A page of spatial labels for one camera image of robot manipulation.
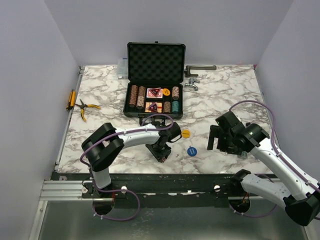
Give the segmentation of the yellow round button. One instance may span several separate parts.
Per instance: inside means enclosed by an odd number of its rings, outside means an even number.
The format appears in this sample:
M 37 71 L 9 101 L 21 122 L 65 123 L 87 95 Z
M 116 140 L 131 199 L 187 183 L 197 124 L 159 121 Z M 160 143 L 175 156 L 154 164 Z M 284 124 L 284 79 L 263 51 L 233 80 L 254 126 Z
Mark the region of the yellow round button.
M 188 130 L 188 129 L 184 129 L 182 132 L 181 132 L 181 135 L 183 138 L 187 139 L 191 136 L 191 132 Z

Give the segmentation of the blue round button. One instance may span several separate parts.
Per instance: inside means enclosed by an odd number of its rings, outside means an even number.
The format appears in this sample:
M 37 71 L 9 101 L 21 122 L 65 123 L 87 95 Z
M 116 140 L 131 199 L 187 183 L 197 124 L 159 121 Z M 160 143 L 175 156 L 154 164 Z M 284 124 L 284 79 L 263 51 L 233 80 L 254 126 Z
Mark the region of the blue round button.
M 191 157 L 194 157 L 196 156 L 198 153 L 197 149 L 193 146 L 190 146 L 188 149 L 187 149 L 187 154 Z

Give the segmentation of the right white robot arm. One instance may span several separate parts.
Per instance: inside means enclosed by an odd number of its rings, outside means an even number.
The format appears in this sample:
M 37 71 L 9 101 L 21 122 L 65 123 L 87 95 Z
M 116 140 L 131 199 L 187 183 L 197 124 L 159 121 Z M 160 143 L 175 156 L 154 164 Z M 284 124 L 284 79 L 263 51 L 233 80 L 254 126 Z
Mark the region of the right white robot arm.
M 243 124 L 232 112 L 219 116 L 210 126 L 208 148 L 217 139 L 217 149 L 228 154 L 250 153 L 282 182 L 277 185 L 242 169 L 231 177 L 230 191 L 258 195 L 285 210 L 297 224 L 307 226 L 320 213 L 320 183 L 272 145 L 269 134 L 256 123 Z

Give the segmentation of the brown red chip stack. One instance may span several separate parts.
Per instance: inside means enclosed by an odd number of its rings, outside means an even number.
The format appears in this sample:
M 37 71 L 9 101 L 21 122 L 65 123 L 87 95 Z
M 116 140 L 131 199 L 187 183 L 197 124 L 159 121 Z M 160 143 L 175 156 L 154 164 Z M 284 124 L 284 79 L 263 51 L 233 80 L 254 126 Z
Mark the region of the brown red chip stack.
M 165 101 L 163 104 L 163 113 L 170 114 L 171 113 L 171 102 Z

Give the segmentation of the black red triangle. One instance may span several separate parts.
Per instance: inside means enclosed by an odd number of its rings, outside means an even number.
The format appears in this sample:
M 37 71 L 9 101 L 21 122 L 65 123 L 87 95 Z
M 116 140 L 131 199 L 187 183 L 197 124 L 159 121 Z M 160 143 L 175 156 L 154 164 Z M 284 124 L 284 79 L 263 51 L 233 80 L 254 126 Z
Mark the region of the black red triangle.
M 147 110 L 148 111 L 151 111 L 151 112 L 158 112 L 158 105 L 156 102 L 152 103 L 151 105 L 149 105 L 147 107 Z

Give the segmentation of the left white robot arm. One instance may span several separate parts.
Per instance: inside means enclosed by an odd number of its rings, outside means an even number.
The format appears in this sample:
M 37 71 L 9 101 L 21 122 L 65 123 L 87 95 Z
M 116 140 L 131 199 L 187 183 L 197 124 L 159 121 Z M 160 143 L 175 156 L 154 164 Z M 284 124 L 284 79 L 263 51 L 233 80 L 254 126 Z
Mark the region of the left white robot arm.
M 111 123 L 103 124 L 81 145 L 95 181 L 93 191 L 101 198 L 110 194 L 112 180 L 109 166 L 121 150 L 144 145 L 158 162 L 163 163 L 171 154 L 167 143 L 181 138 L 182 131 L 176 122 L 168 126 L 152 122 L 129 129 L 117 129 Z

